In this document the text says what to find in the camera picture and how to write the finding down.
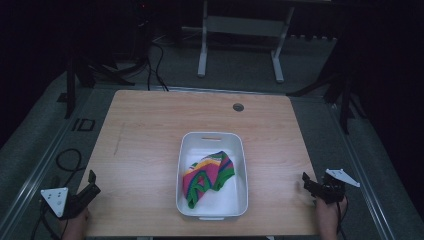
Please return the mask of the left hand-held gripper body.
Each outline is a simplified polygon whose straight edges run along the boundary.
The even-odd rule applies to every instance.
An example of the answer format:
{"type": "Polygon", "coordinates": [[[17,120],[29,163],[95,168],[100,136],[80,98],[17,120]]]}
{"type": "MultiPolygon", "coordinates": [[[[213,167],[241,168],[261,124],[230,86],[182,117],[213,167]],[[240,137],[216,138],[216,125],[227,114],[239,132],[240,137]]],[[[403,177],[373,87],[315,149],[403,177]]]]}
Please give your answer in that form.
{"type": "Polygon", "coordinates": [[[40,193],[54,215],[66,220],[78,216],[95,198],[86,196],[86,187],[76,195],[70,195],[67,187],[44,189],[40,193]]]}

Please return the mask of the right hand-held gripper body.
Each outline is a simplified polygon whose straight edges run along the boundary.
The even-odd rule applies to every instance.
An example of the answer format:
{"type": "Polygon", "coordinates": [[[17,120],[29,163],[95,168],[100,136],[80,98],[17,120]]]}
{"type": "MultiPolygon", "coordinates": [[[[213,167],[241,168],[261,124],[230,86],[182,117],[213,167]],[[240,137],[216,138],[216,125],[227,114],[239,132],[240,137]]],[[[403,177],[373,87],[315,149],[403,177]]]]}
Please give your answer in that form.
{"type": "Polygon", "coordinates": [[[354,180],[343,169],[327,169],[323,177],[323,183],[312,181],[309,192],[314,197],[321,198],[326,204],[341,202],[345,196],[345,185],[360,187],[360,183],[354,180]]]}

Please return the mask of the white plastic basket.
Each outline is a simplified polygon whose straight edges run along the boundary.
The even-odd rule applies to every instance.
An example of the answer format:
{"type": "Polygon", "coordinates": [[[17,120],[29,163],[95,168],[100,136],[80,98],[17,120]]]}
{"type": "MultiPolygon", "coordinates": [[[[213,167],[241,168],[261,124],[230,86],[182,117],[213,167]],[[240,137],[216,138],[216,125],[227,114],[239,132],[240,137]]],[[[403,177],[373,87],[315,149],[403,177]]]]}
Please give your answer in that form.
{"type": "Polygon", "coordinates": [[[181,142],[177,166],[176,207],[185,217],[226,220],[249,206],[248,178],[239,136],[190,132],[181,142]]]}

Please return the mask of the colourful striped cloth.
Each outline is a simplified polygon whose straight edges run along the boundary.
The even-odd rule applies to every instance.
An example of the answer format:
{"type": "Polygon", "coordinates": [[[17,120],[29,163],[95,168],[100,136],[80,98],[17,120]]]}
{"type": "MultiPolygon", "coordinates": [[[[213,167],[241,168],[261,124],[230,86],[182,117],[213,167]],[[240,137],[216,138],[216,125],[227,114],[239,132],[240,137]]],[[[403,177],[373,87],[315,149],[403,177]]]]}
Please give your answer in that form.
{"type": "Polygon", "coordinates": [[[234,164],[224,151],[207,155],[193,163],[182,177],[188,207],[194,209],[207,191],[219,191],[234,175],[234,164]]]}

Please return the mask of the person's left hand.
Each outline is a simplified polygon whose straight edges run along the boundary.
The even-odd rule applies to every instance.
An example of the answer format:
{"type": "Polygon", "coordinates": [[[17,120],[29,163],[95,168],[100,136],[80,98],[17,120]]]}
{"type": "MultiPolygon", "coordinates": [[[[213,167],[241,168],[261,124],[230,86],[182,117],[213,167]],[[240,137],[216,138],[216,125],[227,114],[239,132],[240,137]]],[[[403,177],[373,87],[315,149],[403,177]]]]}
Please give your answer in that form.
{"type": "Polygon", "coordinates": [[[85,208],[72,219],[60,220],[61,240],[85,240],[90,213],[85,208]]]}

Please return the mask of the person's right hand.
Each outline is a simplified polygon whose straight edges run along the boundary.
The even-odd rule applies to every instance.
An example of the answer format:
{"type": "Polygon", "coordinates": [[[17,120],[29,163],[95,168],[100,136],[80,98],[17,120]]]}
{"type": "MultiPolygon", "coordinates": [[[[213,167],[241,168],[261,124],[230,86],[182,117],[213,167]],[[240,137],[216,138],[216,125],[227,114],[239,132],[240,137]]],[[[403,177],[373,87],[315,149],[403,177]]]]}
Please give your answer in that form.
{"type": "Polygon", "coordinates": [[[327,204],[316,198],[316,221],[321,240],[338,240],[338,226],[347,209],[347,198],[327,204]]]}

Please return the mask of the black tripod stand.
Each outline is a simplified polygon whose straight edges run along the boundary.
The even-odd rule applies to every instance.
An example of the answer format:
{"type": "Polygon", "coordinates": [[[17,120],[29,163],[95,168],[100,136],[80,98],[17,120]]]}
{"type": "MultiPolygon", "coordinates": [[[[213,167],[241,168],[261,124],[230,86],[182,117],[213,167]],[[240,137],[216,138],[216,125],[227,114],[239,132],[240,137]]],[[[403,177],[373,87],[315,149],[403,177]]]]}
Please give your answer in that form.
{"type": "Polygon", "coordinates": [[[358,52],[333,51],[315,82],[300,90],[289,92],[287,96],[300,97],[324,85],[329,85],[323,99],[326,103],[334,104],[338,98],[341,98],[339,124],[343,132],[348,134],[351,91],[359,62],[358,52]]]}
{"type": "Polygon", "coordinates": [[[100,73],[107,80],[124,86],[134,86],[133,82],[124,79],[124,76],[142,68],[143,63],[137,60],[131,67],[112,71],[89,57],[76,46],[70,45],[67,50],[66,63],[66,92],[62,93],[59,99],[66,103],[66,113],[64,118],[69,119],[76,107],[76,79],[79,79],[83,86],[92,88],[96,81],[93,72],[100,73]]]}

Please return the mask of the white metal table frame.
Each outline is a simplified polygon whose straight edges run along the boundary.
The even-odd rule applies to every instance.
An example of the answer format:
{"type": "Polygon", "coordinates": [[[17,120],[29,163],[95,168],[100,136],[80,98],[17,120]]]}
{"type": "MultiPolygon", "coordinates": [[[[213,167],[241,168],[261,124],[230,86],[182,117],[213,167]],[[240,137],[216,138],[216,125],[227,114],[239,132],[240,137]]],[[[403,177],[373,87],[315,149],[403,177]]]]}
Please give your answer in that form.
{"type": "Polygon", "coordinates": [[[284,81],[280,55],[284,45],[289,26],[294,14],[294,7],[289,7],[283,21],[259,20],[249,18],[225,17],[210,15],[208,13],[208,0],[203,0],[201,50],[198,63],[197,76],[206,75],[209,33],[226,33],[235,35],[250,35],[261,37],[275,37],[279,39],[277,46],[270,52],[275,80],[277,83],[284,81]]]}

